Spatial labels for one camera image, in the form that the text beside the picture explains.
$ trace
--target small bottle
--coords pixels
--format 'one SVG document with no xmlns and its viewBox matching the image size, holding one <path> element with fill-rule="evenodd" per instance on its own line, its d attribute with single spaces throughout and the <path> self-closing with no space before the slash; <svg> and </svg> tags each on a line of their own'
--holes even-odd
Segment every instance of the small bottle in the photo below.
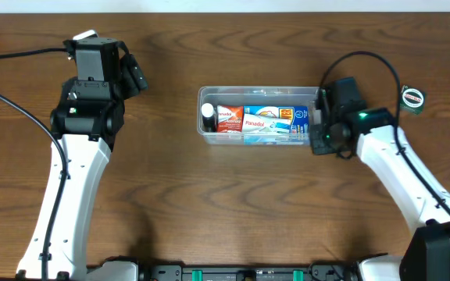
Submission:
<svg viewBox="0 0 450 281">
<path fill-rule="evenodd" d="M 212 104 L 201 106 L 202 124 L 205 132 L 216 132 L 216 111 Z"/>
</svg>

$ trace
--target white bottle cap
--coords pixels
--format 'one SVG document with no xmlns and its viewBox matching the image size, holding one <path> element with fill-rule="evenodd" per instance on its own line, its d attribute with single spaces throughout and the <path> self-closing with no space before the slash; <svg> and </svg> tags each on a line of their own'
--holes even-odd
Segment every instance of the white bottle cap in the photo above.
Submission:
<svg viewBox="0 0 450 281">
<path fill-rule="evenodd" d="M 212 104 L 205 103 L 201 106 L 201 114 L 206 118 L 213 117 L 213 114 L 215 112 L 215 109 L 213 108 Z"/>
</svg>

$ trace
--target white wall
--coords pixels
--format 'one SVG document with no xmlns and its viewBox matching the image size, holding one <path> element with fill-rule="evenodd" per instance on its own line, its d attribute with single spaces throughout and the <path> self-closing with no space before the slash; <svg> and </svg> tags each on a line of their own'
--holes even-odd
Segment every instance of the white wall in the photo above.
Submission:
<svg viewBox="0 0 450 281">
<path fill-rule="evenodd" d="M 450 12 L 450 0 L 0 0 L 0 12 Z"/>
</svg>

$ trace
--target clear plastic bin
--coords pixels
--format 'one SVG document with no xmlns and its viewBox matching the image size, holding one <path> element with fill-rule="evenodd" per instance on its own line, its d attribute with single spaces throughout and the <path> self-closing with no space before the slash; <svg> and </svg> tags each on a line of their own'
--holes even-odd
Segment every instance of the clear plastic bin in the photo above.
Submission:
<svg viewBox="0 0 450 281">
<path fill-rule="evenodd" d="M 208 144 L 303 144 L 310 145 L 308 133 L 209 133 L 203 130 L 201 106 L 217 105 L 304 105 L 309 126 L 314 124 L 317 87 L 202 87 L 197 101 L 197 131 Z"/>
</svg>

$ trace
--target wooden tabletop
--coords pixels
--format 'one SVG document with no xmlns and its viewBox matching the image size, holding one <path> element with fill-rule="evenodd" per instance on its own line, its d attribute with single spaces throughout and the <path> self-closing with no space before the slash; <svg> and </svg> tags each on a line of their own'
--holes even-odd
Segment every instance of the wooden tabletop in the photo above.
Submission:
<svg viewBox="0 0 450 281">
<path fill-rule="evenodd" d="M 357 158 L 309 147 L 210 146 L 195 128 L 206 85 L 316 86 L 339 56 L 384 55 L 427 92 L 402 127 L 450 191 L 450 13 L 0 15 L 0 54 L 60 47 L 94 28 L 126 42 L 149 82 L 127 101 L 95 202 L 87 260 L 115 255 L 186 264 L 305 264 L 403 254 L 410 233 L 383 185 Z M 49 123 L 64 54 L 0 60 L 0 93 Z M 395 103 L 372 58 L 343 62 L 370 107 Z M 0 102 L 0 276 L 30 242 L 48 180 L 50 140 Z"/>
</svg>

